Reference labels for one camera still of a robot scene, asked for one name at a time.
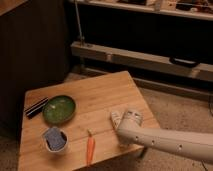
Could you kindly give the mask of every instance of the cup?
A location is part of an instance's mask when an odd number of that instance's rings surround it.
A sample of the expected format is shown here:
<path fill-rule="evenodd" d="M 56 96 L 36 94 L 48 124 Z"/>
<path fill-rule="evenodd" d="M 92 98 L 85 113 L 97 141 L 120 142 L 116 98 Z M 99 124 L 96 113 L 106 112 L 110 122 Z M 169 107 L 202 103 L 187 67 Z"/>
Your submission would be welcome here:
<path fill-rule="evenodd" d="M 64 132 L 57 127 L 52 127 L 43 134 L 43 138 L 46 140 L 46 149 L 51 154 L 65 154 L 68 147 L 68 138 Z"/>

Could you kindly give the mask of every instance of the handle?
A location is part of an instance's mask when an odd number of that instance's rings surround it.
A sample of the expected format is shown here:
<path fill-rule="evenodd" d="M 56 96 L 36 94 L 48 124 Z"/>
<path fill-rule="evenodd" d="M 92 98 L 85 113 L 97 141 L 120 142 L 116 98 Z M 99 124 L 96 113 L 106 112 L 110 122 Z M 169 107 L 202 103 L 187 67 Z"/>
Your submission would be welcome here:
<path fill-rule="evenodd" d="M 131 127 L 131 129 L 119 128 L 117 133 L 127 142 L 213 163 L 213 134 L 141 128 L 139 126 Z"/>
<path fill-rule="evenodd" d="M 198 64 L 200 64 L 200 62 L 176 59 L 176 58 L 172 58 L 172 57 L 169 58 L 169 61 L 172 64 L 181 65 L 181 66 L 184 66 L 184 67 L 187 67 L 187 68 L 193 68 L 193 67 L 196 67 Z"/>

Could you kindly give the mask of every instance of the black cabinet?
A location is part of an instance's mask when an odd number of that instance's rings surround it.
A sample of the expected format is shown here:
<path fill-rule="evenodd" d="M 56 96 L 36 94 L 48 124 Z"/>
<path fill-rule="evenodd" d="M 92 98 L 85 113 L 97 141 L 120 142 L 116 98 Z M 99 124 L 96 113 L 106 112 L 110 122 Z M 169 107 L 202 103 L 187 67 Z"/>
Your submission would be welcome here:
<path fill-rule="evenodd" d="M 61 0 L 30 0 L 0 16 L 1 129 L 17 135 L 24 93 L 62 81 L 69 51 Z"/>

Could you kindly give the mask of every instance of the shelf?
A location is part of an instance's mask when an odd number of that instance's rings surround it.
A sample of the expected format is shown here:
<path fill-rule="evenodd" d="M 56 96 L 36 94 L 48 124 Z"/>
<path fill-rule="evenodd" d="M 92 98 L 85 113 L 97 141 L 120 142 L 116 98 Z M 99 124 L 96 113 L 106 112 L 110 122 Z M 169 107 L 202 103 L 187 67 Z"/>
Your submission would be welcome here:
<path fill-rule="evenodd" d="M 204 63 L 200 63 L 198 66 L 193 68 L 188 68 L 181 65 L 175 65 L 170 62 L 169 58 L 165 58 L 164 56 L 128 51 L 95 44 L 82 45 L 77 41 L 72 43 L 71 51 L 72 55 L 81 58 L 128 65 L 159 73 L 213 82 L 213 67 L 212 65 Z"/>
<path fill-rule="evenodd" d="M 130 3 L 120 3 L 117 0 L 77 0 L 79 4 L 84 5 L 94 5 L 137 12 L 157 13 L 213 21 L 213 5 L 208 6 L 208 8 L 212 11 L 211 14 L 207 12 L 199 12 L 195 7 L 191 8 L 191 10 L 189 11 L 176 9 L 177 1 L 178 0 L 147 0 L 145 5 L 139 5 Z"/>

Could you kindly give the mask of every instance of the metal bar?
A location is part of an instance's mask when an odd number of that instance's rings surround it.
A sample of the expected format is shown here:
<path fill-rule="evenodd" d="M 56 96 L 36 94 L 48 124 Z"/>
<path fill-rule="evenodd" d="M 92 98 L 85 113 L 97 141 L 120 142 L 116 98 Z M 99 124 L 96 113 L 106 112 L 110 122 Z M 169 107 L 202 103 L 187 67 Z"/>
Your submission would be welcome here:
<path fill-rule="evenodd" d="M 75 3 L 76 19 L 77 19 L 77 24 L 78 24 L 79 39 L 81 41 L 81 45 L 83 45 L 84 44 L 84 37 L 83 37 L 83 34 L 82 34 L 82 29 L 81 29 L 81 21 L 80 21 L 80 15 L 79 15 L 79 10 L 78 10 L 77 0 L 74 0 L 74 3 Z"/>
<path fill-rule="evenodd" d="M 201 63 L 194 68 L 187 68 L 170 63 L 169 58 L 164 56 L 94 44 L 85 44 L 81 46 L 79 42 L 73 42 L 71 50 L 74 56 L 82 58 L 123 64 L 136 68 L 213 82 L 213 65 Z"/>

